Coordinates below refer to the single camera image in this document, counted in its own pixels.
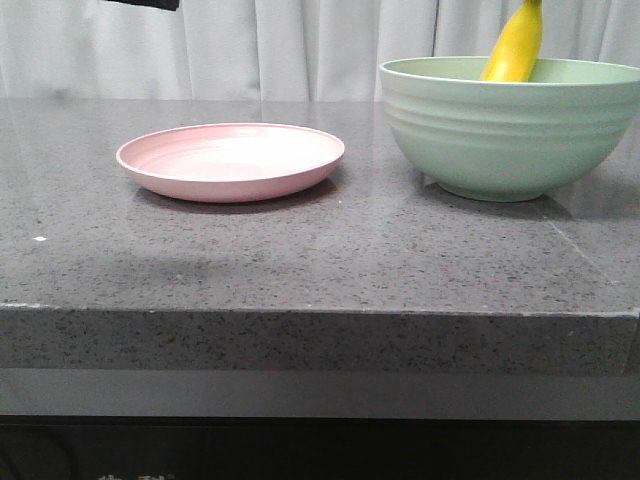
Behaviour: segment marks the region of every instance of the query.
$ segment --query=pink plate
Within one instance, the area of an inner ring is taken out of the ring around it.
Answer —
[[[273,123],[220,123],[150,133],[116,158],[143,187],[199,202],[247,202],[294,193],[337,166],[344,143],[328,133]]]

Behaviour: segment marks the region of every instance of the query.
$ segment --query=bowl rim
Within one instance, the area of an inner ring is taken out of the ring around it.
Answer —
[[[640,83],[640,68],[633,67],[631,65],[624,65],[620,63],[610,63],[610,62],[600,62],[593,60],[579,60],[579,59],[571,59],[571,58],[554,58],[554,57],[540,57],[538,60],[542,60],[545,62],[556,62],[556,63],[578,63],[578,64],[586,64],[586,65],[599,65],[605,67],[614,67],[622,70],[629,70],[638,74],[638,78],[636,80],[624,80],[619,82],[601,82],[601,83],[593,83],[593,82],[495,82],[490,80],[468,80],[463,78],[446,78],[446,77],[436,77],[433,75],[417,75],[414,73],[404,73],[398,72],[396,70],[391,70],[389,68],[390,65],[394,63],[401,62],[410,62],[410,61],[419,61],[419,60],[447,60],[447,59],[461,59],[461,60],[477,60],[484,59],[488,60],[489,57],[485,55],[436,55],[432,57],[407,57],[407,58],[396,58],[392,60],[387,60],[382,62],[378,69],[380,72],[385,72],[390,75],[405,77],[405,78],[422,78],[422,79],[430,79],[437,80],[439,82],[445,83],[463,83],[463,84],[479,84],[479,85],[502,85],[505,88],[513,87],[515,85],[518,88],[548,88],[548,87],[576,87],[576,86],[602,86],[602,85],[628,85],[634,83]]]

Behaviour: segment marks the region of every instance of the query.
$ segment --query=granite surface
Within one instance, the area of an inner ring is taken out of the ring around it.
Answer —
[[[155,130],[264,121],[346,153],[288,197],[198,204],[116,164]],[[6,367],[640,373],[640,125],[530,202],[423,178],[372,103],[5,100]]]

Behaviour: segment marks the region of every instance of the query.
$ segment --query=mint green bowl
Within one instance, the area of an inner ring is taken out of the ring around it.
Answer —
[[[541,59],[527,83],[477,80],[486,57],[380,66],[387,120],[403,154],[463,197],[530,200],[589,173],[640,105],[640,69]]]

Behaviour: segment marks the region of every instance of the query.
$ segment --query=yellow banana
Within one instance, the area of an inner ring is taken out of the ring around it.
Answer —
[[[526,82],[542,43],[542,0],[524,0],[502,29],[481,80]]]

